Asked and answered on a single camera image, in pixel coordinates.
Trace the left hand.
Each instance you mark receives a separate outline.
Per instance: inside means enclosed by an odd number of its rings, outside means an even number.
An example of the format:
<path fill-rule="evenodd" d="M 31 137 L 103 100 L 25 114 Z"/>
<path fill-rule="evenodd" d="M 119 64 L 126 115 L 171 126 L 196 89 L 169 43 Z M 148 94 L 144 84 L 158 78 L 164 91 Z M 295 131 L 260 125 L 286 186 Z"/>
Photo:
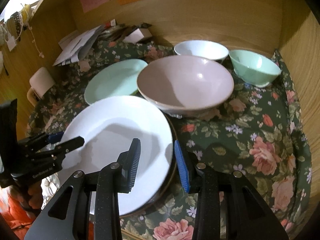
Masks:
<path fill-rule="evenodd" d="M 31 185 L 28 191 L 24 192 L 21 192 L 17 186 L 10 186 L 8 194 L 25 208 L 40 209 L 42 207 L 43 195 L 41 181 Z"/>

